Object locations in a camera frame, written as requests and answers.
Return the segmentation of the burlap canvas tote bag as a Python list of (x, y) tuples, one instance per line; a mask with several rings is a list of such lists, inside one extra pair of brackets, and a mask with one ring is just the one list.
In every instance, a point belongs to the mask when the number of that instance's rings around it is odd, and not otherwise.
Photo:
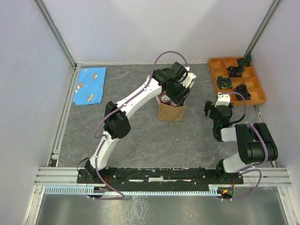
[(171, 101), (171, 105), (163, 104), (160, 100), (161, 94), (156, 96), (156, 100), (158, 103), (157, 118), (159, 120), (182, 121), (186, 110), (186, 106), (176, 105), (173, 101)]

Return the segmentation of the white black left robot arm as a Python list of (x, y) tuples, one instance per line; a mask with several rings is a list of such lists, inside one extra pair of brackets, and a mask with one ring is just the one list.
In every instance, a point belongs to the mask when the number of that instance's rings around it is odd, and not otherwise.
[(104, 177), (104, 169), (108, 158), (118, 143), (131, 130), (129, 123), (133, 114), (152, 98), (164, 93), (176, 105), (183, 105), (191, 92), (196, 75), (175, 62), (170, 68), (156, 69), (146, 82), (126, 98), (113, 103), (110, 101), (105, 108), (105, 116), (99, 124), (103, 128), (99, 146), (93, 156), (86, 162), (85, 170), (88, 178), (100, 182)]

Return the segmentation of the purple soda can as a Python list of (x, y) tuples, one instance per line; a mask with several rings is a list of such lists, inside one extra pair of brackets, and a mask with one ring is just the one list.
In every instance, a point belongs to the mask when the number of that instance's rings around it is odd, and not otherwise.
[(163, 104), (171, 105), (171, 99), (166, 94), (163, 94), (160, 97), (160, 100), (161, 100), (161, 103), (163, 103)]

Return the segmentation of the red soda can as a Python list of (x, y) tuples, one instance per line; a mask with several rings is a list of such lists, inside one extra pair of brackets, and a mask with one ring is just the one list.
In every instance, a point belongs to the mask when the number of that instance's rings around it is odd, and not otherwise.
[(160, 99), (161, 99), (161, 101), (164, 101), (164, 102), (169, 101), (169, 97), (165, 93), (161, 94)]

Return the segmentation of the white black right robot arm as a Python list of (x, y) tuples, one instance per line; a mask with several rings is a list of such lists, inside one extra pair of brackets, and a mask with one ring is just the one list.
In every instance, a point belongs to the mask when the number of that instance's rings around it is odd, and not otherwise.
[(236, 124), (230, 119), (233, 115), (233, 104), (221, 105), (207, 100), (204, 115), (213, 120), (213, 137), (218, 142), (236, 142), (237, 153), (218, 162), (215, 178), (226, 183), (232, 175), (252, 166), (274, 161), (278, 158), (278, 148), (265, 123)]

